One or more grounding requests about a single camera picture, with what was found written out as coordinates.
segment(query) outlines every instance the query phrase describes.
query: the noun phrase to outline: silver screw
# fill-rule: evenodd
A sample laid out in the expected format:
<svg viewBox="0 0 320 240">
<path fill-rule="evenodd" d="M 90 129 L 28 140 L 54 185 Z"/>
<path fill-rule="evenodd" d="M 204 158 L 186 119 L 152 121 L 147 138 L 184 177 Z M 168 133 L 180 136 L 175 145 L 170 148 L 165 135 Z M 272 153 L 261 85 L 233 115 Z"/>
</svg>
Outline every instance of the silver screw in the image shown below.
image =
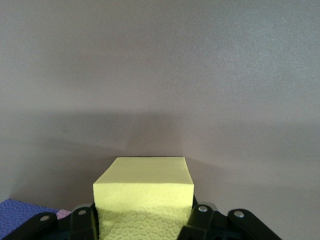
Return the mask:
<svg viewBox="0 0 320 240">
<path fill-rule="evenodd" d="M 87 213 L 86 210 L 81 210 L 81 211 L 78 212 L 78 215 L 84 215 L 84 214 L 86 214 L 86 213 Z"/>
<path fill-rule="evenodd" d="M 198 207 L 198 210 L 199 210 L 200 212 L 202 212 L 202 213 L 205 213 L 205 212 L 208 211 L 208 208 L 207 208 L 206 206 L 199 206 L 199 207 Z"/>
<path fill-rule="evenodd" d="M 41 222 L 44 222 L 44 221 L 47 221 L 49 218 L 50 218 L 50 216 L 45 215 L 45 216 L 43 216 L 43 217 L 40 218 L 40 221 L 41 221 Z"/>
<path fill-rule="evenodd" d="M 235 211 L 234 212 L 234 215 L 237 217 L 237 218 L 244 218 L 245 217 L 245 214 L 242 212 L 242 211 Z"/>
</svg>

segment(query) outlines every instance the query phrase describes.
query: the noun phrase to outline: pink object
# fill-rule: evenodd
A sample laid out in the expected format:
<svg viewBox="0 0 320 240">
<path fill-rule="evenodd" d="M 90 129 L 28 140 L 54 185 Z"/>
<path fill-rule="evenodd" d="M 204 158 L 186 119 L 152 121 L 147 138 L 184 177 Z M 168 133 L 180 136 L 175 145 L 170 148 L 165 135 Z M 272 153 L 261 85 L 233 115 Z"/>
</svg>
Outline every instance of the pink object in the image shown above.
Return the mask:
<svg viewBox="0 0 320 240">
<path fill-rule="evenodd" d="M 60 210 L 56 213 L 56 218 L 59 220 L 59 219 L 63 219 L 65 218 L 66 216 L 68 216 L 69 214 L 71 214 L 71 211 L 68 211 L 68 210 Z"/>
</svg>

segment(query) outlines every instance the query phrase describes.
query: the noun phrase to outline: blue textured object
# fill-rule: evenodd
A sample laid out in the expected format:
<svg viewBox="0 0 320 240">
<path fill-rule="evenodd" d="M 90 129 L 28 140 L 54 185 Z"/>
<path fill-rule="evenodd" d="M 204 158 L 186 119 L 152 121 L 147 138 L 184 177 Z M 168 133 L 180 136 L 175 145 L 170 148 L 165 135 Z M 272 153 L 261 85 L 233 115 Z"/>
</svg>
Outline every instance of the blue textured object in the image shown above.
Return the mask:
<svg viewBox="0 0 320 240">
<path fill-rule="evenodd" d="M 0 203 L 0 239 L 11 233 L 29 218 L 42 212 L 57 213 L 58 210 L 24 203 L 12 199 Z"/>
</svg>

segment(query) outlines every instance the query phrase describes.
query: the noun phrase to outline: dimpled foam texture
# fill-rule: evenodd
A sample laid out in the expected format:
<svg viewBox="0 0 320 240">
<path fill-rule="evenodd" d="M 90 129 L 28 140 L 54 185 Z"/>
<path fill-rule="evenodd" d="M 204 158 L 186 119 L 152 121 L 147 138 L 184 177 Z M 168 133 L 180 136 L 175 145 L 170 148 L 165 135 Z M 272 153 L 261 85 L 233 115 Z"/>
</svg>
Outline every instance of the dimpled foam texture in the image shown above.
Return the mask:
<svg viewBox="0 0 320 240">
<path fill-rule="evenodd" d="M 184 157 L 118 157 L 93 194 L 100 240 L 175 240 L 194 184 Z"/>
<path fill-rule="evenodd" d="M 0 203 L 0 239 L 11 233 L 34 215 L 42 212 L 57 213 L 58 210 L 12 199 Z"/>
</svg>

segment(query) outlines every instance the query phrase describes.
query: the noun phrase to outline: yellow block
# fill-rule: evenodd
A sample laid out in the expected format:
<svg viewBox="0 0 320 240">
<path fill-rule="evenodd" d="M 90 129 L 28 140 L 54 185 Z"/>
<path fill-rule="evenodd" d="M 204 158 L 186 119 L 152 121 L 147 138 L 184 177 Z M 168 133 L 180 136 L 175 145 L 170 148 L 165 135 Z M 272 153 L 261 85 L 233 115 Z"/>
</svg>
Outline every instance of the yellow block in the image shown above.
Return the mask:
<svg viewBox="0 0 320 240">
<path fill-rule="evenodd" d="M 184 157 L 118 157 L 93 195 L 100 240 L 176 240 L 194 184 Z"/>
</svg>

